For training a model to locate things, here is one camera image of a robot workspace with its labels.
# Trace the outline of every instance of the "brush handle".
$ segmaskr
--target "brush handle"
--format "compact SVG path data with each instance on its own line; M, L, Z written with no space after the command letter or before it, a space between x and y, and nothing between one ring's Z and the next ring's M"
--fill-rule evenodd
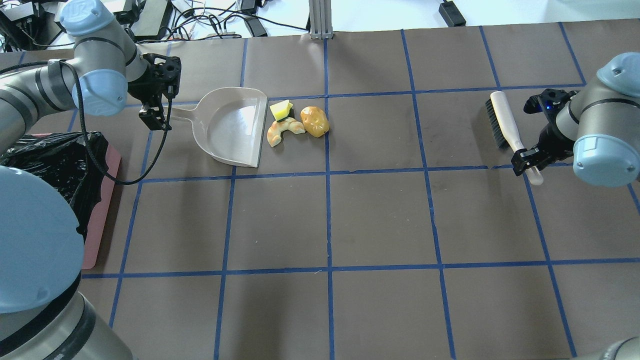
M490 98L493 105L493 110L495 111L495 117L498 119L498 125L500 125L500 130L502 131L502 135L504 136L505 140L507 140L507 143L511 147L511 150L513 150L513 152L516 152L520 149L524 149L525 146L520 140L518 126L516 125L516 120L513 118L513 113L511 112L511 108L509 107L507 95L504 92L496 91L491 94ZM540 170L538 170L537 167L528 168L527 170L525 170L525 173L527 174L529 182L532 185L542 185L542 174L540 174Z

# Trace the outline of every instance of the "brush bristle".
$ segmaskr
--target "brush bristle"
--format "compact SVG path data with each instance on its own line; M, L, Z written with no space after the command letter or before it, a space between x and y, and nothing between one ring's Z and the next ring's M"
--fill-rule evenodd
M502 130L500 130L500 124L498 123L498 117L495 115L495 110L493 109L493 103L491 99L487 100L484 104L486 106L486 113L489 115L489 121L491 122L491 130L493 131L493 139L495 140L495 144L498 149L506 149L509 147L507 143L507 139L504 138L502 134Z

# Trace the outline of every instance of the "blue joint cap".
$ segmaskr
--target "blue joint cap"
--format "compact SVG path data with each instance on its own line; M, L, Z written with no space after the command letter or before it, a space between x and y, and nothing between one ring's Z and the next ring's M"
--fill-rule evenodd
M0 314L45 305L80 274L76 214L51 185L0 166Z
M640 97L640 53L617 55L597 72L598 79L613 90Z
M73 37L98 31L114 18L100 0L70 0L60 12L60 23Z
M98 69L80 77L84 112L89 115L111 116L124 109L127 103L127 79L111 69ZM71 96L78 106L76 85Z
M623 186L638 178L640 154L611 135L585 135L573 145L573 172L592 185Z

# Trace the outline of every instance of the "black trash bag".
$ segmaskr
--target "black trash bag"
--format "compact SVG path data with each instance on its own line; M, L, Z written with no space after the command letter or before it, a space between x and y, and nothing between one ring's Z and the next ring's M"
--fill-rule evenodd
M102 133L88 133L89 146L103 168L109 143ZM86 153L82 133L24 135L0 157L0 165L19 168L53 186L78 218L77 231L86 239L93 207L100 202L104 176Z

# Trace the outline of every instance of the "white dustpan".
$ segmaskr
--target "white dustpan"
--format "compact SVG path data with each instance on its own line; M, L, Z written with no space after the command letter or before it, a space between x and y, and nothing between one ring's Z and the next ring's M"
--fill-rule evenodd
M219 88L193 110L174 107L171 120L190 121L196 143L214 159L258 167L267 95L251 88Z

